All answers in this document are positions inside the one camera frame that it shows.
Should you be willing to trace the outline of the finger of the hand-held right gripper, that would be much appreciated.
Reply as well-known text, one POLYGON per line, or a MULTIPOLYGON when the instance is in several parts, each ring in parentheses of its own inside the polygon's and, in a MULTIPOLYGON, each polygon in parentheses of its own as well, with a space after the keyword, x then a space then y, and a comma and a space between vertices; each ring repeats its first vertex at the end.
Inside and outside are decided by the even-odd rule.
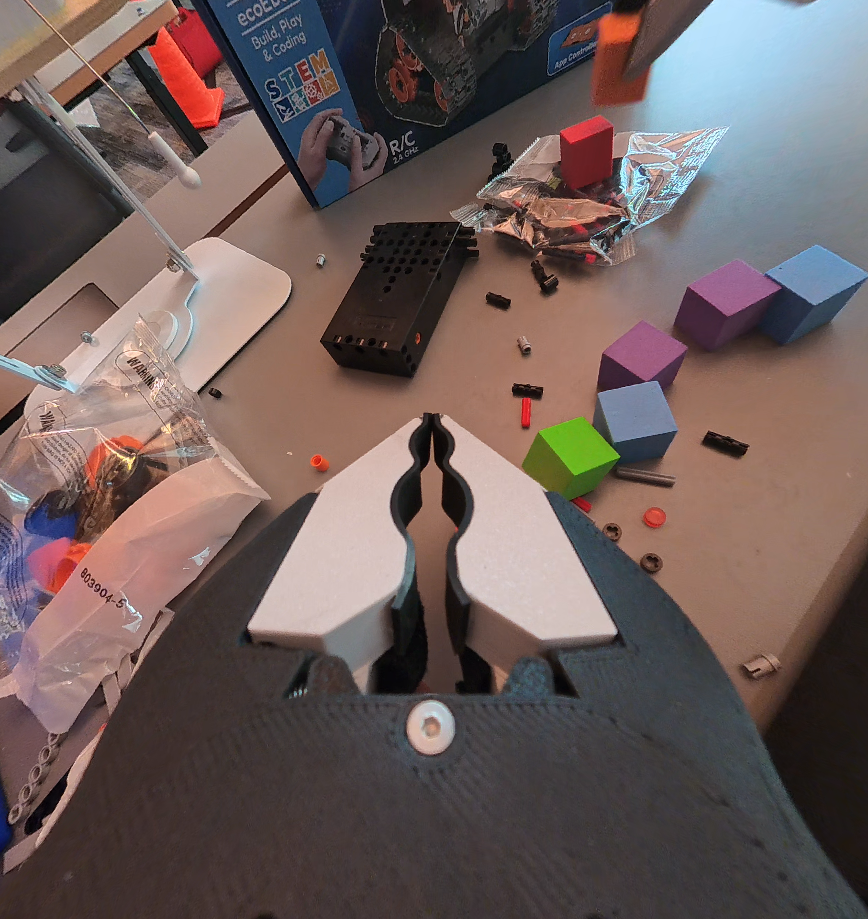
POLYGON ((618 78, 634 81, 666 52, 705 11, 711 1, 616 1, 613 12, 623 25, 634 25, 625 40, 618 78))

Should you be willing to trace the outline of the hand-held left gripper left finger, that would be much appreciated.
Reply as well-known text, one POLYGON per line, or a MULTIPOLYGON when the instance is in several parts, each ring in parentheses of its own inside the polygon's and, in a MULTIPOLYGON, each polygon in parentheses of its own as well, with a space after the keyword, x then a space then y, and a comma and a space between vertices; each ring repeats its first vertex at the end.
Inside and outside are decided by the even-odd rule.
POLYGON ((339 657, 381 693, 417 691, 428 638, 407 526, 432 421, 413 419, 315 494, 248 623, 254 642, 339 657))

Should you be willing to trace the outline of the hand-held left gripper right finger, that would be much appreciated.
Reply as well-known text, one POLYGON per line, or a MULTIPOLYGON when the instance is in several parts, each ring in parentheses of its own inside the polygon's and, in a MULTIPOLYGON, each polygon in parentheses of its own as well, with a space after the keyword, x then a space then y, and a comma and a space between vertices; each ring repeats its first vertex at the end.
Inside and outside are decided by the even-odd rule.
POLYGON ((613 618, 550 494, 447 415, 432 417, 441 506, 455 526, 445 607, 461 693, 557 650, 608 645, 613 618))

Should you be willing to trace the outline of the orange foam cube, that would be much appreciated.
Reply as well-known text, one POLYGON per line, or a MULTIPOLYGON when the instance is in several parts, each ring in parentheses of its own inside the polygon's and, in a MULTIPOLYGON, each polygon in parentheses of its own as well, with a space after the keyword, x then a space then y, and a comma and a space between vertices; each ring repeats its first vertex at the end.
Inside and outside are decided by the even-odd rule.
POLYGON ((591 74, 591 101, 596 108, 618 107, 645 99, 650 69, 627 77, 626 65, 642 11, 613 11, 601 18, 591 74))

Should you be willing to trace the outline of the green foam cube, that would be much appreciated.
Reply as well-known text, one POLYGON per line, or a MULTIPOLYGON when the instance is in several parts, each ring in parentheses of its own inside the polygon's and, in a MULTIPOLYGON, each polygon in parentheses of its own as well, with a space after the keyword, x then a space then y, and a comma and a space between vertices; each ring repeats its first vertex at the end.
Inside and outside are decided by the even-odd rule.
POLYGON ((580 416, 539 431, 521 468, 546 491, 571 500, 592 492, 620 458, 580 416))

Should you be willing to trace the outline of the red foam cube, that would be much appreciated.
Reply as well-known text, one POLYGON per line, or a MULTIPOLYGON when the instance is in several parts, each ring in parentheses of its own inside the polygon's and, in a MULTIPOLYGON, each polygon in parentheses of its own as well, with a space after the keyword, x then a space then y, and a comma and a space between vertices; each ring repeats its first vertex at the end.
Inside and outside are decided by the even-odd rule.
POLYGON ((580 190, 612 176, 614 127, 595 116, 559 132, 560 171, 572 190, 580 190))

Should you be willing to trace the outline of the blue foam cube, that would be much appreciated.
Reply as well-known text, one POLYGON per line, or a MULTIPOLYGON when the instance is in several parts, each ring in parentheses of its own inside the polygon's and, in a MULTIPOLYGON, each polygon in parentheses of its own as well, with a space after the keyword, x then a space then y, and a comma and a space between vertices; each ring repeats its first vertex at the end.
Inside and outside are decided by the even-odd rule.
POLYGON ((626 465, 663 457, 679 432, 657 381, 600 392, 593 427, 626 465))
POLYGON ((779 285, 758 329, 784 346, 827 325, 868 280, 868 272, 814 245, 765 272, 779 285))

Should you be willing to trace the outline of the white label parts bag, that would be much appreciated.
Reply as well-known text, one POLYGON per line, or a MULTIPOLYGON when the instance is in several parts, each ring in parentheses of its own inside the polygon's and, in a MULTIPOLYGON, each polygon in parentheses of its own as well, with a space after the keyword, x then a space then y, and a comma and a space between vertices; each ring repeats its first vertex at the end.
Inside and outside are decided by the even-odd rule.
POLYGON ((108 528, 26 630, 13 670, 18 699, 45 729, 71 728, 160 610, 268 498, 219 451, 165 478, 108 528))

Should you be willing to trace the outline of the purple foam cube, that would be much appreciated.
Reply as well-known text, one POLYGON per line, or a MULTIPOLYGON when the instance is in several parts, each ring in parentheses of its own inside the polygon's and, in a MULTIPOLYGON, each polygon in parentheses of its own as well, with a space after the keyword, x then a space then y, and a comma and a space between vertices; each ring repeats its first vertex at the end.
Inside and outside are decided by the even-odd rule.
POLYGON ((601 357, 597 390, 656 381, 667 389, 676 379, 688 347, 646 321, 635 324, 601 357))
POLYGON ((674 326, 716 351, 759 324, 780 284, 735 259, 686 287, 674 326))

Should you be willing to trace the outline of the clear plastic parts bag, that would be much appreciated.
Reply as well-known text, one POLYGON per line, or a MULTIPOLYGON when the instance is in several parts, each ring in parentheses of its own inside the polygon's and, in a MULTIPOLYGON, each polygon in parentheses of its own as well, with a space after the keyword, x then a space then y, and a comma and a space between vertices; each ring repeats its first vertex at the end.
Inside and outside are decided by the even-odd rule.
POLYGON ((674 209, 728 130, 616 134, 612 176, 582 190, 562 178, 559 135, 545 135, 451 217, 536 256, 616 266, 635 255, 634 233, 674 209))

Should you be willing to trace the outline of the black perforated building plate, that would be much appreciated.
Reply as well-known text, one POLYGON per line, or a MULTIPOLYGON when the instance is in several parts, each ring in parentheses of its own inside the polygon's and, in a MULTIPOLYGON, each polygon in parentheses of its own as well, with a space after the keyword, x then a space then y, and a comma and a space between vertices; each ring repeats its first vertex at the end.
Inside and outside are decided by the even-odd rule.
POLYGON ((465 263, 474 229, 454 221, 373 228, 321 344, 342 368, 412 378, 465 263))

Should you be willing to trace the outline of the white booklet stand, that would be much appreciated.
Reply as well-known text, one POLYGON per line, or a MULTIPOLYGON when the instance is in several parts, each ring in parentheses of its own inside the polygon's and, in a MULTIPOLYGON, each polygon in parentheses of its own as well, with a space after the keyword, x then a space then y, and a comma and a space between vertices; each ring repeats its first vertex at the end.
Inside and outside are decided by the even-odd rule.
POLYGON ((31 365, 0 354, 0 370, 50 390, 73 392, 138 319, 153 322, 164 349, 190 388, 200 391, 287 304, 290 276, 218 238, 205 238, 182 249, 145 204, 118 177, 82 134, 77 123, 36 77, 55 56, 69 51, 115 14, 117 2, 62 2, 56 19, 33 2, 26 7, 43 30, 24 31, 0 54, 0 91, 18 89, 36 109, 53 116, 71 144, 89 157, 134 212, 145 219, 167 249, 167 267, 134 294, 84 343, 63 360, 61 368, 31 365))

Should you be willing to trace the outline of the large clear warning bag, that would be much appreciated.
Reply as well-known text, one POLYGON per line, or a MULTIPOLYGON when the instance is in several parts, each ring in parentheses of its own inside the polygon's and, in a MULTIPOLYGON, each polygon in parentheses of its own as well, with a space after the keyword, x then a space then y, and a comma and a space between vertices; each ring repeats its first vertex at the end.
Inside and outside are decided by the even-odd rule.
POLYGON ((27 629, 136 501, 217 454, 200 400, 139 318, 76 392, 24 415, 0 459, 0 696, 27 629))

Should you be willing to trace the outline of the blue robot kit box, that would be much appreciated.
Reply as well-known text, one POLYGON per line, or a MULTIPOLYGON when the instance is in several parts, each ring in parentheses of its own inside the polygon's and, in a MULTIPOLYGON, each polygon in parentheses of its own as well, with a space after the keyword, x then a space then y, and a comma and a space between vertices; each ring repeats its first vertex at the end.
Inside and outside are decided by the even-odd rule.
POLYGON ((590 60, 600 1, 193 2, 323 208, 590 60))

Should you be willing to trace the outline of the black perforated pad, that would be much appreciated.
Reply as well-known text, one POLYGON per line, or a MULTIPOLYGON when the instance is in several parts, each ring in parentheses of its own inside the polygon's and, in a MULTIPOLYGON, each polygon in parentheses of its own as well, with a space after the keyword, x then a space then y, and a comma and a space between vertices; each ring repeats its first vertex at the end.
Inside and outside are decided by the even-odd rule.
POLYGON ((868 558, 766 744, 804 821, 868 907, 868 558))

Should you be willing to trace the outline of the pile of grey building beams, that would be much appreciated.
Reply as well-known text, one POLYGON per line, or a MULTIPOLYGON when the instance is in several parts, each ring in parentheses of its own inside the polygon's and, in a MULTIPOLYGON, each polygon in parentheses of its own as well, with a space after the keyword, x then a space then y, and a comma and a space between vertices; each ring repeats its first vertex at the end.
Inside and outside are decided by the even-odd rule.
MULTIPOLYGON (((174 617, 175 613, 170 608, 161 609, 139 650, 126 655, 120 662, 118 670, 103 679, 101 688, 108 717, 113 715, 131 683, 135 671, 142 665, 174 617)), ((69 734, 65 731, 61 733, 50 732, 47 735, 45 745, 41 748, 36 762, 20 788, 15 803, 9 809, 8 824, 13 830, 18 827, 24 827, 40 805, 51 803, 52 792, 55 787, 62 785, 63 791, 58 801, 50 804, 49 813, 38 819, 38 828, 33 831, 23 830, 22 838, 17 843, 12 844, 4 853, 2 859, 2 873, 4 875, 18 869, 32 855, 36 847, 45 841, 50 833, 50 828, 57 823, 61 813, 66 809, 76 793, 76 789, 99 746, 102 733, 107 724, 106 720, 100 723, 91 739, 75 754, 73 761, 67 764, 67 769, 61 773, 56 783, 51 783, 48 776, 55 768, 63 747, 68 744, 69 734)))

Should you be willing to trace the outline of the orange traffic cone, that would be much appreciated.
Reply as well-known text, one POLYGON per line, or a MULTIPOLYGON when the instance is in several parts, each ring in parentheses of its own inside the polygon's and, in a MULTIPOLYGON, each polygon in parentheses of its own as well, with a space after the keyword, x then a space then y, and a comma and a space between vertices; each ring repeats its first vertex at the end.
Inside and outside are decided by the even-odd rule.
POLYGON ((158 30, 150 53, 163 83, 192 126, 195 129, 216 127, 223 112, 223 89, 204 83, 166 28, 158 30))

